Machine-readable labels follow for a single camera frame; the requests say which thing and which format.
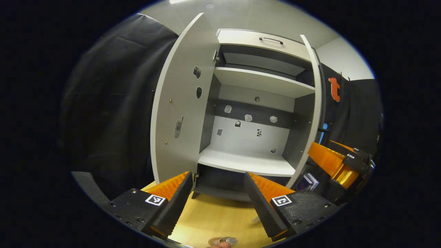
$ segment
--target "wooden table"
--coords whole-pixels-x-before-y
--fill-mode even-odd
[[[150,183],[142,190],[155,186]],[[198,195],[189,195],[184,210],[176,224],[171,240],[197,248],[206,248],[214,237],[231,236],[237,238],[234,248],[258,248],[274,242],[268,238],[251,203]]]

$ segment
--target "white shelf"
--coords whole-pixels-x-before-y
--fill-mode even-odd
[[[207,146],[198,163],[236,172],[252,172],[262,176],[292,177],[295,170],[277,154],[227,153]]]
[[[284,77],[237,68],[216,67],[214,74],[223,85],[267,91],[291,98],[315,92],[315,88]]]

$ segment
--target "drawer handle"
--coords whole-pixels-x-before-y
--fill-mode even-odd
[[[276,40],[276,39],[271,39],[271,38],[266,38],[266,37],[259,37],[259,40],[262,40],[262,39],[269,39],[269,40],[273,40],[273,41],[278,41],[278,42],[280,42],[281,45],[283,45],[283,42],[281,42],[279,40]]]

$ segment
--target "drawer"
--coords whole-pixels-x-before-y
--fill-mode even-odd
[[[308,62],[311,61],[305,45],[276,35],[254,31],[220,29],[217,39],[221,45],[242,45],[262,48],[288,54]]]

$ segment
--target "shelf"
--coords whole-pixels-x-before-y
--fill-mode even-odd
[[[299,98],[315,92],[312,86],[259,71],[216,67],[214,74],[222,85],[262,90],[291,98]]]
[[[280,155],[258,153],[227,153],[206,147],[198,163],[236,172],[252,172],[262,176],[292,177],[294,168]]]
[[[205,195],[211,195],[215,197],[226,198],[230,200],[242,201],[242,202],[250,202],[250,197],[245,192],[235,192],[225,189],[218,189],[208,187],[202,184],[196,183],[196,187],[194,188],[196,193],[201,193]]]

